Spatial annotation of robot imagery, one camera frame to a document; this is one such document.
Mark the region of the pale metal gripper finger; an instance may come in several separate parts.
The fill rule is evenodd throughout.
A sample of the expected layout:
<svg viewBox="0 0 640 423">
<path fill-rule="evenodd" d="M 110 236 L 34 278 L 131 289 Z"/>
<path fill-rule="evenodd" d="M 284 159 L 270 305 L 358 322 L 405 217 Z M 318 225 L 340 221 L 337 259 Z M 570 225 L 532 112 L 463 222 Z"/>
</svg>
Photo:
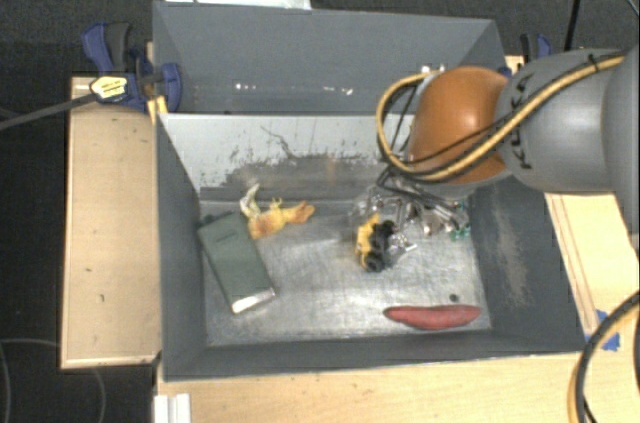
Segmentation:
<svg viewBox="0 0 640 423">
<path fill-rule="evenodd" d="M 389 253 L 392 257 L 400 257 L 416 248 L 417 244 L 410 241 L 404 233 L 395 233 L 389 237 Z"/>
<path fill-rule="evenodd" d="M 370 221 L 382 207 L 381 197 L 360 197 L 352 204 L 352 224 L 364 225 Z"/>
</svg>

